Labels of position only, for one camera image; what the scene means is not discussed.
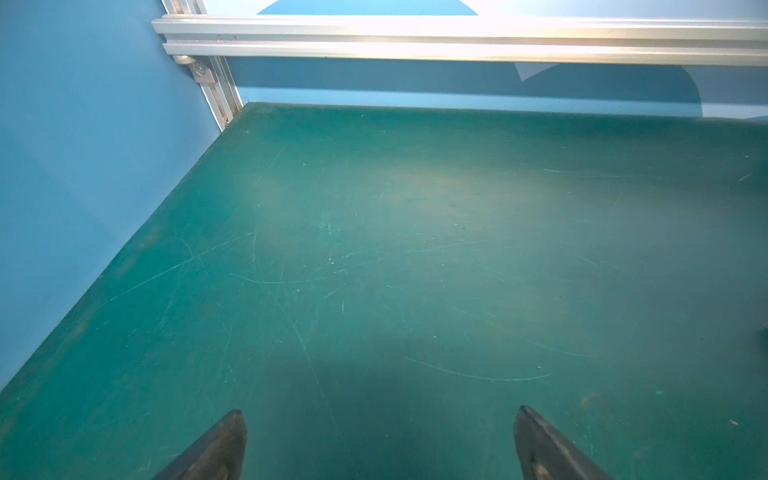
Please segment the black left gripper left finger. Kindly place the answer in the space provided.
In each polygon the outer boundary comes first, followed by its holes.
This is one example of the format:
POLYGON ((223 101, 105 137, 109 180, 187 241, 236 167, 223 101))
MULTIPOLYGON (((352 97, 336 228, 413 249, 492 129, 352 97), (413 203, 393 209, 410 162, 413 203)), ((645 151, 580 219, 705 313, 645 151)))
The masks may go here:
POLYGON ((235 409, 222 417, 155 479, 241 478, 247 444, 244 414, 235 409))

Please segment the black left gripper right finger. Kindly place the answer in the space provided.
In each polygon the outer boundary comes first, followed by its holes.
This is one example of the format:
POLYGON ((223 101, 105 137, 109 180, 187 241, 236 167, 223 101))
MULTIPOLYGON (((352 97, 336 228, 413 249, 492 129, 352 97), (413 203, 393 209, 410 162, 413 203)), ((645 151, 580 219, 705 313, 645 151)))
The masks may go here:
POLYGON ((611 479, 610 475, 530 406, 521 405, 517 411, 514 441, 524 479, 611 479))

